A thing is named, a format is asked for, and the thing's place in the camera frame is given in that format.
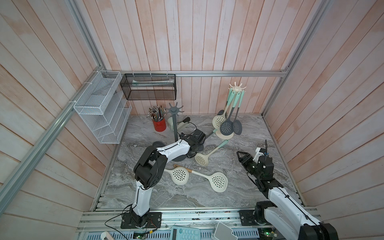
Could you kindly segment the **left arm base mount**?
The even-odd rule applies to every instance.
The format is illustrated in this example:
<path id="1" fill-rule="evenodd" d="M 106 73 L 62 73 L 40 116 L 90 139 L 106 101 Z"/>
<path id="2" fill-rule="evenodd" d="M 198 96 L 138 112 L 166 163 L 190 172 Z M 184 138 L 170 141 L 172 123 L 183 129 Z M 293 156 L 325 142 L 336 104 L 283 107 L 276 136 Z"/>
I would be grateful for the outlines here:
<path id="1" fill-rule="evenodd" d="M 161 212 L 148 211 L 140 217 L 133 210 L 129 210 L 122 214 L 121 229 L 158 229 L 161 227 L 161 221 Z"/>

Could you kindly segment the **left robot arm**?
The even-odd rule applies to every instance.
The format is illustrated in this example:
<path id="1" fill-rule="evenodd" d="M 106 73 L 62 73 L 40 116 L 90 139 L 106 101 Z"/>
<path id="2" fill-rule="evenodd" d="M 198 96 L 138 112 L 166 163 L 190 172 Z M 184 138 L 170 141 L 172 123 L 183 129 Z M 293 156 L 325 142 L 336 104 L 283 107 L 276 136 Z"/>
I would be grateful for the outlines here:
<path id="1" fill-rule="evenodd" d="M 180 156 L 192 158 L 204 144 L 206 134 L 196 129 L 191 134 L 182 135 L 176 142 L 156 148 L 145 149 L 134 167 L 136 196 L 130 207 L 130 214 L 141 218 L 150 210 L 153 187 L 160 181 L 166 164 Z"/>

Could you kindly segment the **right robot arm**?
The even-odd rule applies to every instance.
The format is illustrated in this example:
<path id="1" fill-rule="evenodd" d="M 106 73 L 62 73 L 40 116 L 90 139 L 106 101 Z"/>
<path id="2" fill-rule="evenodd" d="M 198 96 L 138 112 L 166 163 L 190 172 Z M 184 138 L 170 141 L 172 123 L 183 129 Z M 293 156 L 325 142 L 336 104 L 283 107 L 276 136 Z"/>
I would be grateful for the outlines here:
<path id="1" fill-rule="evenodd" d="M 255 222 L 271 224 L 287 240 L 337 240 L 337 230 L 324 223 L 293 199 L 284 186 L 274 178 L 274 163 L 267 148 L 257 148 L 253 157 L 246 152 L 237 152 L 240 164 L 247 176 L 256 179 L 252 182 L 267 198 L 257 202 L 253 212 Z"/>

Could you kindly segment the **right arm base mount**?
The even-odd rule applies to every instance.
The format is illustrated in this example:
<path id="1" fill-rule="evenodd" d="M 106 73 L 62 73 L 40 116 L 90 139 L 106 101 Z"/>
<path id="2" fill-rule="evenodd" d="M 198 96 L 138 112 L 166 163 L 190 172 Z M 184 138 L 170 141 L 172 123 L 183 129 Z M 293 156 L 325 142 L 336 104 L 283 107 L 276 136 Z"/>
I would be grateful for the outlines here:
<path id="1" fill-rule="evenodd" d="M 282 216 L 280 210 L 271 201 L 261 201 L 257 202 L 254 210 L 239 211 L 242 226 L 270 225 L 266 219 L 265 210 L 267 210 L 269 218 L 272 217 L 272 214 L 277 217 Z"/>

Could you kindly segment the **grey skimmer front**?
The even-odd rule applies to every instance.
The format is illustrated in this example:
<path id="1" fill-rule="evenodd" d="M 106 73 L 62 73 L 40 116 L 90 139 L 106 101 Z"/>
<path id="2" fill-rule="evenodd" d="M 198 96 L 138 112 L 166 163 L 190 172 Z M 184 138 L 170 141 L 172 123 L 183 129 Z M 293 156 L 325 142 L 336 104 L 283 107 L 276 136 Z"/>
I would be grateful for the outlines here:
<path id="1" fill-rule="evenodd" d="M 235 116 L 235 120 L 233 122 L 233 130 L 234 130 L 234 133 L 236 135 L 240 135 L 242 133 L 242 131 L 243 131 L 242 124 L 241 124 L 240 120 L 238 119 L 238 114 L 239 114 L 239 110 L 240 110 L 240 106 L 242 104 L 242 100 L 243 100 L 244 94 L 245 94 L 245 91 L 242 91 L 241 96 L 240 96 L 240 101 L 239 101 L 238 109 L 237 109 L 237 113 L 236 113 L 236 116 Z"/>

